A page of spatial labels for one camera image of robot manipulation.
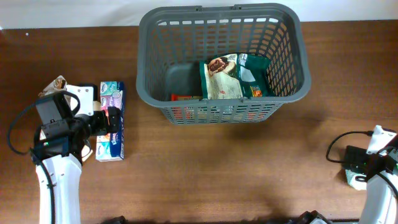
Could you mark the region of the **blue tissue multipack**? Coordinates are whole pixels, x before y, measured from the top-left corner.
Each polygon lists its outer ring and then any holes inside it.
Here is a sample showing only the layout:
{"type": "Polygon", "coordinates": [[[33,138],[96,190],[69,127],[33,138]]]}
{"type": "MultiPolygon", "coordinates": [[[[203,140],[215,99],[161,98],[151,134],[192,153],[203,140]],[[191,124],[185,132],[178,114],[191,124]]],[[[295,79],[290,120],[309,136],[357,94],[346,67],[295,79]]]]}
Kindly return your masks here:
{"type": "Polygon", "coordinates": [[[96,138],[95,157],[100,162],[121,161],[124,159],[124,111],[126,88],[123,82],[106,81],[100,84],[101,109],[110,116],[109,107],[120,109],[119,128],[116,133],[108,133],[96,138]]]}

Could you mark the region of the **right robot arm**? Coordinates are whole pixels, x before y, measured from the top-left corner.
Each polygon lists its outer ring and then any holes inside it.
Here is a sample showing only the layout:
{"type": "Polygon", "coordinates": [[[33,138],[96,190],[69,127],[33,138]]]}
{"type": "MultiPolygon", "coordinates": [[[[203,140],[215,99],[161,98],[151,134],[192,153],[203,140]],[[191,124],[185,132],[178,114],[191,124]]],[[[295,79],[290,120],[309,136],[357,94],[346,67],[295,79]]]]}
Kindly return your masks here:
{"type": "Polygon", "coordinates": [[[397,148],[386,146],[373,153],[348,146],[345,169],[354,171],[351,181],[366,190],[366,201],[358,223],[397,223],[397,148]]]}

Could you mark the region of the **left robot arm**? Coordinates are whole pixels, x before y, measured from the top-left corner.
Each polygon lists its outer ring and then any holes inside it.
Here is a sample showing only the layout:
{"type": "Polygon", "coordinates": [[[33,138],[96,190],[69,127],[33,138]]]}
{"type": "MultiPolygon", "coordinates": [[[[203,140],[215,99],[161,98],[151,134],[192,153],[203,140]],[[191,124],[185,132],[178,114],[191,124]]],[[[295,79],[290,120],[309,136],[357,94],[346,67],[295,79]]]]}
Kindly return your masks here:
{"type": "Polygon", "coordinates": [[[116,133],[121,127],[119,108],[110,106],[91,115],[80,114],[80,106],[70,108],[67,96],[77,97],[58,91],[39,98],[34,104],[42,120],[30,149],[39,180],[40,223],[81,222],[81,151],[90,137],[116,133]]]}

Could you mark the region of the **small teal wipes packet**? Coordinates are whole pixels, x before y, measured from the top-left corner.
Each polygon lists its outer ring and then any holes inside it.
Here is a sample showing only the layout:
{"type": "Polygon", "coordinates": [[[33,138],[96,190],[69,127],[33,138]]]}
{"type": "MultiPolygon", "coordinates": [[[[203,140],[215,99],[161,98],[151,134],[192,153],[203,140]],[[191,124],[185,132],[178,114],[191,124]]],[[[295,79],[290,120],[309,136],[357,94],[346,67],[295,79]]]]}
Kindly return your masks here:
{"type": "Polygon", "coordinates": [[[366,190],[366,176],[361,173],[345,170],[347,183],[356,190],[366,190]]]}

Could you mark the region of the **green food bag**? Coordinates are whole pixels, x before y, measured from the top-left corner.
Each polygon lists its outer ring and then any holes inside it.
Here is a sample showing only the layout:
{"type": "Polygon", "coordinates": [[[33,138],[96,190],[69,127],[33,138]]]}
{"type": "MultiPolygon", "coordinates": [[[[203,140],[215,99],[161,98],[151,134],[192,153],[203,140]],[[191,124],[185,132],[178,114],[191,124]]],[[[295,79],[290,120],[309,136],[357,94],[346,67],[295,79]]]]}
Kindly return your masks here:
{"type": "Polygon", "coordinates": [[[207,100],[274,96],[267,80],[270,60],[235,53],[199,63],[201,89],[207,100]]]}

